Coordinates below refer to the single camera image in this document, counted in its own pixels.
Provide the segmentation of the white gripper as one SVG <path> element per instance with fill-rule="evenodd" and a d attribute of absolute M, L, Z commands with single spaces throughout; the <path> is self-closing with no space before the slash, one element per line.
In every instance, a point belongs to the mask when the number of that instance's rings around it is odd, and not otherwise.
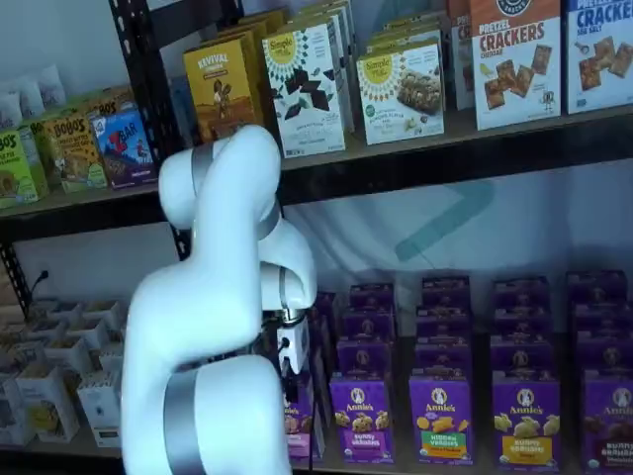
<path fill-rule="evenodd" d="M 277 329 L 278 359 L 286 401 L 298 400 L 298 381 L 310 350 L 308 322 L 301 320 Z"/>

